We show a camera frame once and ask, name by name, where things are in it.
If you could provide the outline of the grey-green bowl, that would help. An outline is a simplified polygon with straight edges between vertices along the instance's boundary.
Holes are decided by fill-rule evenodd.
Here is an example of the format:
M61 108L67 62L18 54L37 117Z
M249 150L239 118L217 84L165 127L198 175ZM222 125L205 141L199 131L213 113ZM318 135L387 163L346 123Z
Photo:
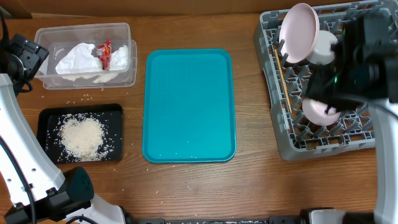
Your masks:
M306 58L315 65L327 65L335 59L335 53L331 50L331 45L336 44L338 39L334 34L326 30L320 30L318 40L312 53Z

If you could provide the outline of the small pink bowl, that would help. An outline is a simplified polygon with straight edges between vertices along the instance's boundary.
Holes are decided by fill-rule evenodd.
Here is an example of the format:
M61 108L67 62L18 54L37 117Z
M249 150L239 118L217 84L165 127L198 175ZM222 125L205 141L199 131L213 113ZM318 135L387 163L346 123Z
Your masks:
M309 98L302 101L302 109L305 117L319 126L328 126L335 123L341 114L336 111L336 108L331 107L327 110L327 104Z

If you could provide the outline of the red sauce packet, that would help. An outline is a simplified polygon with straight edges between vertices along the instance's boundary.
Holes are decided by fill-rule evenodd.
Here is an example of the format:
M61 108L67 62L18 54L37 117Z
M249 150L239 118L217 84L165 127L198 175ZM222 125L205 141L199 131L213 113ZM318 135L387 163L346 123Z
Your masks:
M99 45L97 47L96 53L101 62L101 66L103 70L109 70L110 60L111 60L111 41L106 40L103 45Z

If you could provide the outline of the large white plate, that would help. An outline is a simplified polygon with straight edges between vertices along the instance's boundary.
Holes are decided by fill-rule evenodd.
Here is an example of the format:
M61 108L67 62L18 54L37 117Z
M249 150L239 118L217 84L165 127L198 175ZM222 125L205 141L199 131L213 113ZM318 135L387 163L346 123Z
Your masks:
M287 54L288 63L306 59L314 50L318 40L320 23L318 14L306 3L293 6L284 17L279 33L279 42L284 41L280 50Z

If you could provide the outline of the pile of white rice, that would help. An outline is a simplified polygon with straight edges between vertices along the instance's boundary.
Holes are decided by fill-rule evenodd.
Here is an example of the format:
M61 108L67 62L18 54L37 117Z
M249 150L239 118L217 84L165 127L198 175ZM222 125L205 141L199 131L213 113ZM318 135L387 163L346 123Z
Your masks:
M55 164L114 161L123 151L120 112L69 113L49 118L44 151Z

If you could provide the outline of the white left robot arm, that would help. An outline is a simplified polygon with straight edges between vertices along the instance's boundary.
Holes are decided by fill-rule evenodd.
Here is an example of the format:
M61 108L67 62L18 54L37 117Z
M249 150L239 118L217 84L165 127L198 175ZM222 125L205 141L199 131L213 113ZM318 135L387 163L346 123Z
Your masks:
M62 172L46 155L17 102L32 91L31 80L49 52L16 34L9 37L1 18L1 175L12 208L7 223L135 223L130 213L94 193L82 167Z

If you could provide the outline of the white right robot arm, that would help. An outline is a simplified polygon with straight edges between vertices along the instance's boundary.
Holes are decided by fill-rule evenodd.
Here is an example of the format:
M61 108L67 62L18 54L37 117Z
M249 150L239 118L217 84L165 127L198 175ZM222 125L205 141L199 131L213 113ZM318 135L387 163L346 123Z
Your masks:
M377 201L373 214L345 213L343 223L397 223L397 44L390 20L360 16L343 25L331 46L335 60L317 69L305 95L337 111L367 104L376 143Z

